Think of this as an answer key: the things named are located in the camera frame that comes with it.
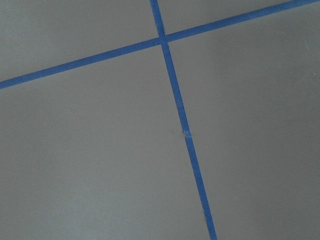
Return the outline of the blue tape line lengthwise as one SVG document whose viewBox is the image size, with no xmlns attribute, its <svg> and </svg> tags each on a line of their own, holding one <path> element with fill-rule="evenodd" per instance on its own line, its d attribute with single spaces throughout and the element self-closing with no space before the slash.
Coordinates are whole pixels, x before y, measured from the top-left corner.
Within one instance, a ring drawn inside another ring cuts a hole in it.
<svg viewBox="0 0 320 240">
<path fill-rule="evenodd" d="M 156 25 L 156 29 L 157 29 L 161 49 L 162 49 L 162 54 L 164 57 L 181 129 L 184 135 L 184 140 L 185 140 L 186 148 L 188 151 L 192 172 L 193 172 L 195 183 L 197 186 L 197 191 L 198 191 L 199 199 L 200 199 L 202 210 L 203 210 L 203 215 L 205 218 L 208 235 L 211 240 L 217 240 L 218 236 L 215 230 L 215 225 L 214 225 L 210 204 L 209 204 L 207 193 L 206 193 L 205 184 L 203 181 L 201 168 L 198 161 L 198 156 L 197 156 L 194 141 L 193 141 L 193 136 L 188 123 L 188 118 L 187 118 L 187 114 L 186 114 L 186 110 L 183 102 L 183 97 L 180 91 L 180 86 L 179 86 L 173 58 L 171 55 L 169 41 L 167 39 L 165 25 L 162 19 L 160 6 L 157 0 L 151 0 L 150 6 L 151 6 L 154 22 Z"/>
</svg>

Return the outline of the blue tape line crosswise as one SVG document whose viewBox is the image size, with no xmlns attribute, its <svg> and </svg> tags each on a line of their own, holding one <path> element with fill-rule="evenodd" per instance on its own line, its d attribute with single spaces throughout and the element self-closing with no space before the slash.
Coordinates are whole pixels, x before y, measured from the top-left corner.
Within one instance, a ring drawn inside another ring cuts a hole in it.
<svg viewBox="0 0 320 240">
<path fill-rule="evenodd" d="M 55 74 L 70 71 L 76 68 L 88 66 L 94 63 L 106 61 L 108 59 L 116 58 L 118 56 L 127 55 L 130 53 L 138 52 L 144 49 L 149 49 L 155 46 L 159 46 L 163 39 L 169 43 L 177 40 L 185 39 L 191 36 L 199 35 L 205 32 L 210 32 L 227 26 L 235 25 L 238 23 L 246 22 L 249 20 L 261 18 L 264 16 L 276 14 L 279 12 L 295 9 L 305 5 L 316 3 L 315 0 L 290 0 L 287 2 L 271 5 L 268 7 L 260 8 L 250 12 L 230 16 L 227 18 L 212 21 L 206 24 L 194 26 L 191 28 L 183 29 L 170 34 L 161 33 L 160 36 L 148 40 L 144 40 L 138 43 L 126 45 L 120 48 L 112 49 L 95 55 L 87 56 L 49 68 L 41 69 L 35 72 L 27 73 L 21 76 L 6 79 L 0 82 L 0 88 L 6 89 L 16 85 L 24 84 L 33 80 L 41 79 L 44 77 L 52 76 Z"/>
</svg>

